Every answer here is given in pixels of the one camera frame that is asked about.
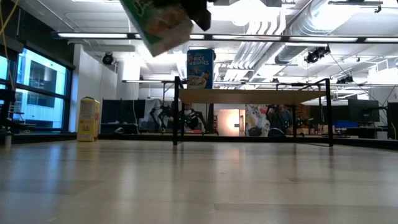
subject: cardboard box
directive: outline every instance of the cardboard box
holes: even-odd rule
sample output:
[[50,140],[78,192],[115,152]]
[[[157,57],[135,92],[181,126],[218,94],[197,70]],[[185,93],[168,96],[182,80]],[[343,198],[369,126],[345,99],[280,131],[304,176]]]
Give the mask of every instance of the cardboard box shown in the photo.
[[78,141],[97,141],[100,117],[100,103],[91,97],[80,101]]
[[189,50],[187,53],[187,88],[213,88],[214,50]]
[[120,0],[152,56],[190,39],[193,24],[180,4],[154,7],[153,0]]

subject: shelf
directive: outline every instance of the shelf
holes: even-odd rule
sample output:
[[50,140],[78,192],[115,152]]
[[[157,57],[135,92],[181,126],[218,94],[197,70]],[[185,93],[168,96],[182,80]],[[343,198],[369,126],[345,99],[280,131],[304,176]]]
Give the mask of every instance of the shelf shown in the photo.
[[183,103],[299,105],[321,96],[326,96],[326,92],[293,90],[180,90],[180,99]]

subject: wooden floor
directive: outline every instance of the wooden floor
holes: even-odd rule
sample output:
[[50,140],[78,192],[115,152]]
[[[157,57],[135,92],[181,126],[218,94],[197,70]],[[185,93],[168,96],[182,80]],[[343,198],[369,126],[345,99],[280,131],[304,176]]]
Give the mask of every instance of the wooden floor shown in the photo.
[[398,153],[75,141],[0,151],[0,223],[398,223]]

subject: security camera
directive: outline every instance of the security camera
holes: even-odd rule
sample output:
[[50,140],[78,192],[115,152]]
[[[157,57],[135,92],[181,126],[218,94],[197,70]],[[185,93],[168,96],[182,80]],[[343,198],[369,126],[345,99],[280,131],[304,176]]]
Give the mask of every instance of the security camera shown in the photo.
[[102,58],[102,63],[104,63],[104,65],[113,65],[115,63],[113,53],[106,52],[104,58]]

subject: computer screen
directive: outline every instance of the computer screen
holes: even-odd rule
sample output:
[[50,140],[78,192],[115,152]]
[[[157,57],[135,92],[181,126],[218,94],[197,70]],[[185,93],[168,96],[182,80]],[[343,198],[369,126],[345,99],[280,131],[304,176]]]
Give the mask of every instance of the computer screen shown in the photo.
[[137,123],[134,117],[136,117],[137,119],[141,119],[144,118],[145,116],[145,100],[123,100],[122,116],[123,116],[123,122],[129,124]]
[[101,123],[112,123],[121,120],[122,101],[103,100]]
[[351,121],[379,122],[379,102],[376,100],[348,99],[349,116]]

